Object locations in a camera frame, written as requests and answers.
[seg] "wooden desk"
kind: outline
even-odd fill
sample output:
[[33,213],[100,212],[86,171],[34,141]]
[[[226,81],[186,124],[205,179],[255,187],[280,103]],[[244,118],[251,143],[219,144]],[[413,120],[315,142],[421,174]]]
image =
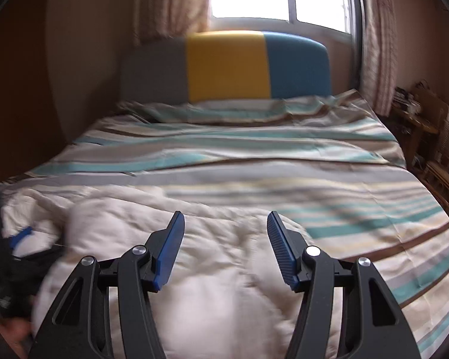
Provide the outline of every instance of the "wooden desk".
[[406,159],[407,170],[410,170],[412,168],[412,161],[414,159],[415,153],[418,150],[419,143],[422,138],[422,133],[427,132],[437,135],[439,133],[439,130],[432,124],[430,124],[425,118],[409,114],[398,107],[393,106],[392,111],[394,112],[394,114],[410,122],[414,127],[412,130],[411,138],[404,147],[404,158]]

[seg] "bed sheet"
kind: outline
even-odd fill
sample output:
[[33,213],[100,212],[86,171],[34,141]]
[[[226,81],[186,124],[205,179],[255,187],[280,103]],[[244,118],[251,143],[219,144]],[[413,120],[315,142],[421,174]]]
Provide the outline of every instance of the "bed sheet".
[[[158,188],[162,197],[215,209],[277,210],[334,258],[365,255],[375,263],[423,358],[442,343],[449,333],[449,218],[405,170],[398,143],[357,92],[121,108],[125,114],[98,121],[7,185],[6,235],[32,225],[53,241],[68,230],[71,207],[107,185]],[[35,237],[23,249],[44,247]],[[296,316],[297,309],[289,320]]]

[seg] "striped curtain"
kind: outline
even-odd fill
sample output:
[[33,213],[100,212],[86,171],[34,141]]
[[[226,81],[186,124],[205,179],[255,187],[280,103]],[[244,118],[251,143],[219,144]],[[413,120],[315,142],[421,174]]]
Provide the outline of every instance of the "striped curtain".
[[364,40],[359,91],[379,115],[391,111],[398,78],[393,0],[364,0]]
[[190,32],[206,31],[209,1],[135,0],[135,45]]

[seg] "desk leg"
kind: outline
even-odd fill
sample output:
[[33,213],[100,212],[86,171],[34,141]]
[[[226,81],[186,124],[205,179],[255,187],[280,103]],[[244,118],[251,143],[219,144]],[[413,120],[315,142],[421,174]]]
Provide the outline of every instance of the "desk leg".
[[414,159],[415,153],[418,150],[419,143],[421,142],[422,128],[415,127],[411,134],[411,139],[406,144],[406,150],[404,152],[404,158],[406,159],[407,170],[411,170],[412,161]]

